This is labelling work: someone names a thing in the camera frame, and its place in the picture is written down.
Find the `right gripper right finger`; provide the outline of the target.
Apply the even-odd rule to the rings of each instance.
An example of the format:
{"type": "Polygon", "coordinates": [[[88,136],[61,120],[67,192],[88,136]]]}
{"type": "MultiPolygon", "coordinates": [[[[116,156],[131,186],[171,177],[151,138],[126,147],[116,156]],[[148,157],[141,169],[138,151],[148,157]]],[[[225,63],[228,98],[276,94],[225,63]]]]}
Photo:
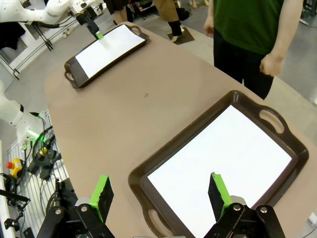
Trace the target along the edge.
{"type": "Polygon", "coordinates": [[[284,238],[278,217],[270,205],[251,209],[233,202],[220,174],[211,173],[208,195],[215,224],[207,238],[284,238]]]}

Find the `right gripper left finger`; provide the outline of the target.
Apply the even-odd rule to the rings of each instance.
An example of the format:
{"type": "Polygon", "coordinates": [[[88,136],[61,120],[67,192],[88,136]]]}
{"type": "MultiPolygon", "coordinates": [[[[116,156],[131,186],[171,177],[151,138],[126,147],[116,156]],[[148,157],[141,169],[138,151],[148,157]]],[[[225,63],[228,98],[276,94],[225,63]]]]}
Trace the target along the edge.
{"type": "Polygon", "coordinates": [[[48,209],[39,238],[113,238],[106,219],[114,197],[109,176],[102,175],[88,202],[65,207],[59,182],[55,183],[52,206],[48,209]]]}

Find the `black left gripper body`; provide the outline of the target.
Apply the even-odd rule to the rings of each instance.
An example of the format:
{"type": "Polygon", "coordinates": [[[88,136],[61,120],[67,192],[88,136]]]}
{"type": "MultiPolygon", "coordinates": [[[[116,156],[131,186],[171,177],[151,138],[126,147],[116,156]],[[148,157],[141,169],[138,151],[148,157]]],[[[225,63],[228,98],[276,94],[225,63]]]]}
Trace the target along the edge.
{"type": "Polygon", "coordinates": [[[94,12],[93,13],[86,12],[76,16],[76,20],[79,22],[80,25],[86,24],[91,34],[97,34],[99,32],[99,27],[94,22],[96,17],[97,15],[94,12]]]}

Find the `person's right hand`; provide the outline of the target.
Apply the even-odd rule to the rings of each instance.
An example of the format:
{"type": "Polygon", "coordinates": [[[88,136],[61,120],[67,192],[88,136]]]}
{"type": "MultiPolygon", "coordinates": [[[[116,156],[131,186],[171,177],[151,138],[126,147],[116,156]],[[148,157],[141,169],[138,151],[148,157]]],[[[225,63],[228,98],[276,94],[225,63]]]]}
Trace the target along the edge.
{"type": "Polygon", "coordinates": [[[212,15],[209,15],[206,18],[206,21],[204,23],[204,30],[205,30],[206,35],[208,37],[213,38],[213,36],[214,36],[214,22],[213,22],[213,16],[212,15]]]}

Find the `person's left hand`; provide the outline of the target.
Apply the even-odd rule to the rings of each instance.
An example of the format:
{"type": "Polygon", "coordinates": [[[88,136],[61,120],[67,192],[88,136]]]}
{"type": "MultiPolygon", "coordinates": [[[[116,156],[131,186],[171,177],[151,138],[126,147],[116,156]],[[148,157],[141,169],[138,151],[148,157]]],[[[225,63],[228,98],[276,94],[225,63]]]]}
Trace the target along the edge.
{"type": "Polygon", "coordinates": [[[282,72],[284,56],[269,53],[262,60],[260,64],[260,72],[269,76],[277,76],[282,72]]]}

